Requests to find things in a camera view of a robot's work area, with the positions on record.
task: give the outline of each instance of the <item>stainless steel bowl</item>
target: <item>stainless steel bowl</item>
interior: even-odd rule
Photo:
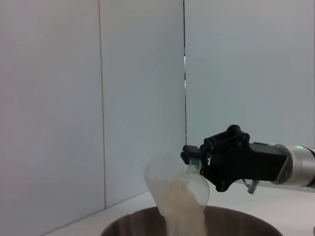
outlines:
[[[220,207],[204,210],[209,236],[283,236],[276,228],[251,215]],[[126,215],[100,236],[166,236],[164,217],[157,207]]]

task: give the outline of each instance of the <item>clear plastic cup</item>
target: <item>clear plastic cup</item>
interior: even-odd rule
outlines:
[[[186,183],[201,209],[205,208],[210,197],[210,187],[207,180],[199,174],[200,168],[200,159],[189,160],[189,166],[185,165],[180,157],[165,156],[150,160],[145,168],[144,179],[161,215],[164,215],[161,207],[162,197],[168,191],[169,184],[178,179]]]

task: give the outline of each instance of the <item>white wall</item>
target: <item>white wall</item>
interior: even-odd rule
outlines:
[[[179,157],[185,144],[183,1],[101,0],[100,10],[109,207],[147,190],[151,157]]]
[[[185,0],[187,140],[314,147],[314,0]]]
[[[97,0],[0,1],[0,235],[104,209]]]

